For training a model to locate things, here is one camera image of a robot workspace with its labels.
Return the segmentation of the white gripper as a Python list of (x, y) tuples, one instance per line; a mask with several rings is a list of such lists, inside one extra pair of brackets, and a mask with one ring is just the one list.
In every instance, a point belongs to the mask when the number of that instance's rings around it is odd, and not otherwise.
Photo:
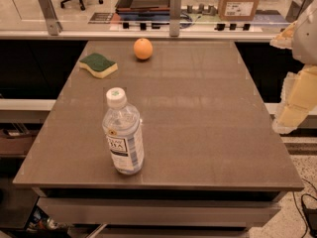
[(292, 49), (296, 60), (306, 65), (298, 73), (289, 72), (283, 81), (272, 129), (288, 134), (317, 106), (317, 0), (269, 44), (278, 49)]

